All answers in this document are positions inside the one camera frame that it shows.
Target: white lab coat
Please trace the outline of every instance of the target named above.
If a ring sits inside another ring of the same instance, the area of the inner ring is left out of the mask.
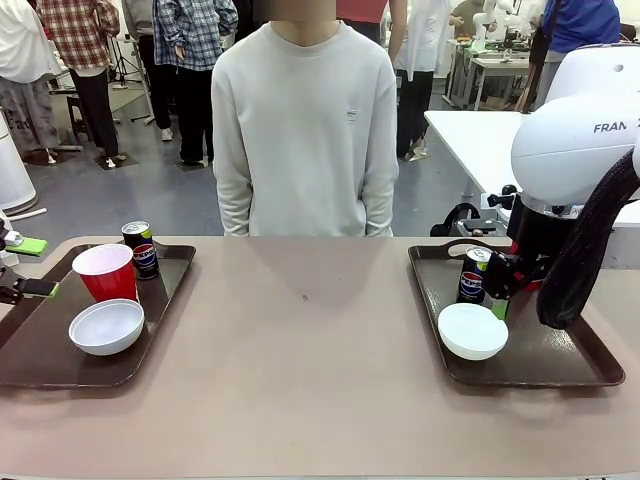
[[[413,72],[435,72],[444,57],[449,32],[449,0],[412,0],[407,34],[395,61],[395,67]]]
[[[40,19],[27,0],[0,0],[0,77],[31,83],[60,71]]]

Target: blue shirt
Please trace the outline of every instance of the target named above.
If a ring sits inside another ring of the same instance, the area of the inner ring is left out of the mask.
[[[556,0],[544,12],[544,31],[551,28]],[[620,12],[613,0],[562,0],[550,50],[569,53],[585,45],[618,43]]]
[[[213,70],[223,53],[220,36],[238,25],[232,0],[154,0],[153,18],[156,64],[198,72]],[[175,47],[184,47],[184,60]]]

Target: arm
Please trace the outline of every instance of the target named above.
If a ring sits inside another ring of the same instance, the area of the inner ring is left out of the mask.
[[[122,1],[122,13],[124,14],[124,21],[127,24],[129,35],[131,35],[131,38],[133,38],[135,41],[138,41],[140,39],[140,35],[138,35],[136,23],[133,21],[133,16],[131,15],[131,10],[129,9],[129,0]]]
[[[213,71],[213,148],[214,173],[218,182],[218,203],[225,235],[249,236],[249,211],[253,190],[247,154],[235,102],[224,91],[224,75],[216,65]]]
[[[367,237],[393,236],[393,189],[398,178],[396,77],[390,63],[383,65],[381,70],[362,187],[362,202],[367,211]]]
[[[176,25],[176,17],[180,11],[178,0],[156,0],[156,18],[164,32],[165,40],[172,47],[184,47],[187,42],[184,33]]]
[[[231,35],[238,28],[238,11],[231,0],[216,0],[216,13],[220,17],[220,35]]]
[[[100,30],[110,37],[120,33],[120,13],[109,0],[93,0]]]
[[[400,52],[407,31],[407,0],[389,0],[389,10],[393,23],[389,40],[389,57],[393,62]]]

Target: black pants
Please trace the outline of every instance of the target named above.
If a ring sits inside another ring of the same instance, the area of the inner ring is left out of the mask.
[[[342,21],[352,27],[356,32],[364,35],[370,40],[373,40],[378,45],[382,45],[382,38],[380,36],[380,23],[354,22],[345,19],[342,19]]]
[[[96,146],[104,148],[107,157],[115,157],[120,151],[109,104],[109,81],[106,70],[95,77],[81,77],[75,70],[69,70],[69,72],[80,98],[82,118],[91,131],[93,141]]]
[[[169,118],[169,98],[175,92],[176,67],[172,65],[156,65],[154,59],[153,35],[142,35],[138,42],[140,58],[149,78],[151,106],[156,117],[158,128],[171,127]]]
[[[429,110],[433,72],[414,72],[410,82],[405,70],[398,70],[402,77],[400,104],[398,105],[398,157],[409,153],[411,144],[427,132],[429,123],[424,112]]]
[[[182,136],[180,157],[185,162],[204,159],[203,135],[207,142],[208,159],[213,160],[211,74],[211,70],[196,72],[178,67],[178,124]]]

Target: hand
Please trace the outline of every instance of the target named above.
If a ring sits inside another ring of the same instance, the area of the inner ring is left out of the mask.
[[[176,55],[180,60],[184,60],[184,55],[185,55],[184,47],[176,47]]]

